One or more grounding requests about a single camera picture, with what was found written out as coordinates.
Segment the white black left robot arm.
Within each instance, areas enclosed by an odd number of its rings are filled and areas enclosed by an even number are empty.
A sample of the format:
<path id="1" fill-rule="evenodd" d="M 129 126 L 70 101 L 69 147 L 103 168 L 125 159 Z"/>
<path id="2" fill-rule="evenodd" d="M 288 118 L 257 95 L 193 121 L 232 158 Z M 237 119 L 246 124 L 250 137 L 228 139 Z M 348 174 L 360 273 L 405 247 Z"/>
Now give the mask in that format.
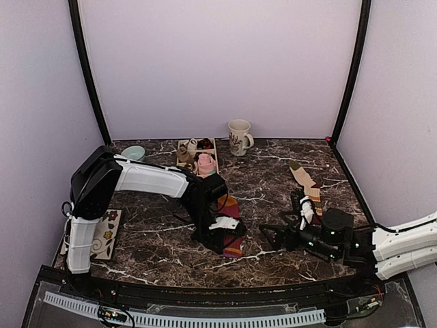
<path id="1" fill-rule="evenodd" d="M 165 167 L 132 161 L 109 147 L 98 147 L 74 172 L 70 180 L 70 210 L 66 236 L 66 266 L 72 273 L 69 285 L 82 298 L 96 293 L 96 282 L 86 273 L 91 268 L 91 249 L 96 226 L 104 216 L 113 194 L 136 191 L 179 199 L 191 218 L 194 241 L 216 254 L 246 234 L 239 219 L 212 210 L 211 203 L 228 195 L 225 180 L 218 174 L 200 178 L 183 167 Z"/>

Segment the maroon purple orange striped sock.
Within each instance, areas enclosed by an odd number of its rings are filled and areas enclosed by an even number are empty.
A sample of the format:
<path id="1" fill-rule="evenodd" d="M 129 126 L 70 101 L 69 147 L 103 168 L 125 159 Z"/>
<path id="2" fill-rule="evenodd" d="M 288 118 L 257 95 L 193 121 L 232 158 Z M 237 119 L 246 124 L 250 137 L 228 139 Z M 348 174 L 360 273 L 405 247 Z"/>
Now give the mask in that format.
<path id="1" fill-rule="evenodd" d="M 242 232 L 240 210 L 237 200 L 230 195 L 224 195 L 217 201 L 219 217 L 223 217 L 221 227 L 225 230 L 223 236 L 223 256 L 226 258 L 242 257 Z"/>

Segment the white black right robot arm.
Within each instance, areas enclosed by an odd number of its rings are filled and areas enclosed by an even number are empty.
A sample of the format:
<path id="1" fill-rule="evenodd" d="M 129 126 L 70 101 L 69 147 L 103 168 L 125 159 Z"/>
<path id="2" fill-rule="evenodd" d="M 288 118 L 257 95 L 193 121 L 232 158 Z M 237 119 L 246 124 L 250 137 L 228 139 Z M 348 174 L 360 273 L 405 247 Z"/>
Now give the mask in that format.
<path id="1" fill-rule="evenodd" d="M 327 262 L 359 271 L 348 290 L 362 297 L 373 288 L 376 276 L 387 280 L 436 261 L 436 214 L 392 228 L 380 224 L 355 228 L 354 217 L 337 208 L 317 215 L 313 201 L 296 190 L 292 210 L 281 214 L 285 225 L 263 224 L 260 232 L 279 251 L 303 249 Z"/>

